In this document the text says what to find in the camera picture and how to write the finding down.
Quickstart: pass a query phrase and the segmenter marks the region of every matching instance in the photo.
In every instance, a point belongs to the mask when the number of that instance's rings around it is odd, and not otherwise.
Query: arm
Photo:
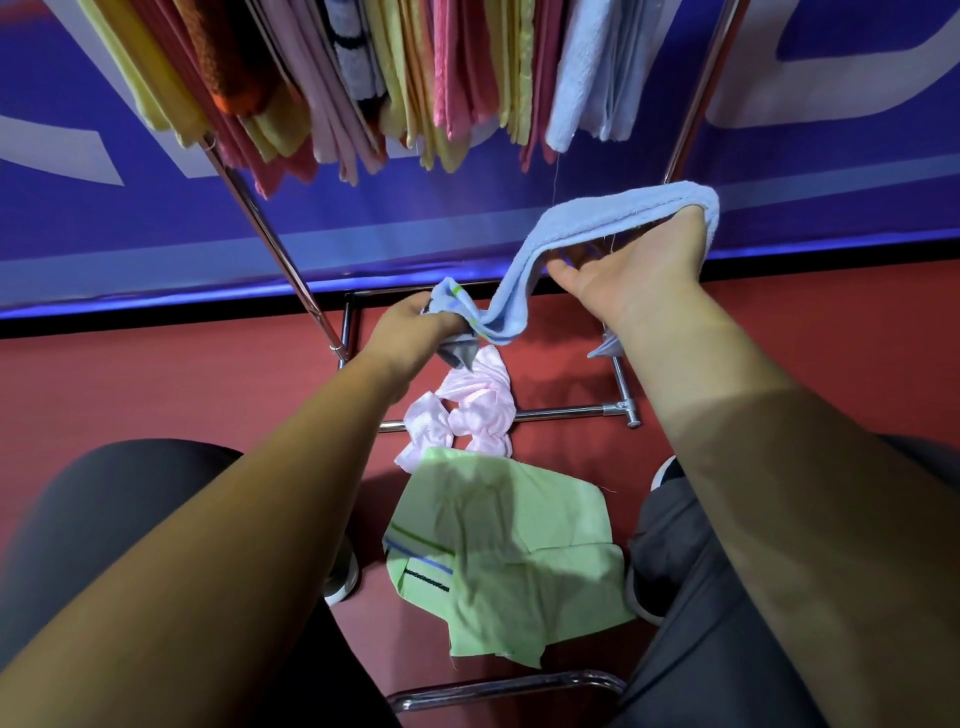
[[[704,241],[703,215],[688,207],[579,270],[548,268],[620,337],[744,586],[830,725],[952,723],[957,495],[751,341],[697,282]]]
[[[387,411],[463,320],[388,310],[368,346],[263,444],[67,605],[0,675],[16,726],[231,723],[293,645]]]

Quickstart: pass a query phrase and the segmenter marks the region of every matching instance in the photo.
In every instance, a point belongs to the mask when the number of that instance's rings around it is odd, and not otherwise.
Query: clothes drying rack
[[[675,182],[680,178],[693,139],[707,112],[707,106],[713,95],[713,90],[716,88],[716,83],[723,70],[730,46],[736,38],[737,30],[740,27],[748,5],[749,0],[725,0],[723,8],[720,10],[720,15],[717,18],[712,37],[710,38],[704,65],[700,70],[697,84],[694,87],[693,94],[686,108],[684,122],[681,125],[673,152],[670,155],[666,170],[663,173],[663,184]],[[337,356],[339,360],[338,365],[342,368],[349,361],[351,350],[354,346],[355,337],[353,336],[353,331],[355,319],[359,315],[357,298],[371,292],[354,291],[346,293],[343,324],[341,330],[338,332],[317,304],[313,293],[310,291],[309,285],[307,285],[306,280],[297,268],[296,263],[294,263],[293,258],[290,257],[286,247],[284,247],[280,238],[270,226],[266,216],[252,195],[246,180],[236,170],[224,165],[217,151],[215,140],[210,139],[209,141],[210,143],[206,148],[206,155],[213,164],[214,169],[217,171],[217,174],[220,175],[221,179],[223,179],[227,185],[227,189],[233,195],[233,198],[243,210],[244,214],[246,214],[248,220],[250,220],[256,234],[267,246],[267,250],[270,252],[270,255],[273,256],[283,275],[290,282],[294,293],[297,294],[297,298],[300,299],[306,312],[310,314],[326,336],[330,350]],[[425,286],[410,286],[389,290],[390,292],[414,293],[424,288]],[[623,363],[619,357],[614,356],[612,358],[612,364],[613,377],[616,380],[620,401],[575,407],[547,407],[543,409],[517,410],[515,422],[522,423],[540,420],[564,420],[579,417],[611,417],[622,415],[627,418],[627,427],[639,427],[640,418],[636,411],[636,402],[630,396],[627,379],[623,373]],[[404,429],[402,420],[389,420],[380,425],[379,431],[402,432]]]

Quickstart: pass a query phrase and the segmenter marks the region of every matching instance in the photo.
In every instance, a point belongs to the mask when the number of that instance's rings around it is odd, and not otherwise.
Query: hand
[[[567,249],[574,266],[556,257],[546,269],[563,290],[619,333],[664,286],[696,283],[706,245],[704,212],[688,206],[616,253],[596,259],[586,247],[576,246]]]
[[[468,330],[467,322],[455,313],[421,315],[429,301],[430,292],[421,291],[392,305],[358,354],[358,358],[369,360],[387,378],[388,386],[396,391],[395,400],[403,397],[440,342]]]

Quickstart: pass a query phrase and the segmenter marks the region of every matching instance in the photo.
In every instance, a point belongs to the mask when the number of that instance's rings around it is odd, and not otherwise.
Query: left hand
[[[436,353],[440,342],[468,330],[467,322],[455,313],[421,315],[429,301],[430,292],[421,291],[392,305],[358,354],[389,378],[397,400],[406,394],[410,382]]]

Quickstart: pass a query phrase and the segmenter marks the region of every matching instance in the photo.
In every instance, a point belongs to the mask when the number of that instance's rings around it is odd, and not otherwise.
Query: red floor
[[[960,261],[745,279],[711,293],[794,375],[875,430],[960,445]],[[587,360],[599,325],[567,296],[537,297],[531,326],[502,350],[522,408],[615,401],[610,364]],[[365,312],[369,332],[376,311]],[[0,548],[42,484],[72,458],[135,437],[182,437],[250,448],[335,370],[305,316],[0,341]],[[436,387],[435,360],[409,400]],[[605,489],[614,538],[625,543],[649,478],[669,446],[635,384],[643,427],[621,418],[519,425],[515,458]],[[518,669],[498,658],[451,660],[444,624],[396,596],[379,537],[406,474],[393,465],[405,436],[381,435],[350,533],[365,568],[359,592],[334,612],[384,692]],[[548,669],[629,674],[650,632],[640,623],[551,648]],[[411,726],[595,722],[595,695],[528,698],[444,709]]]

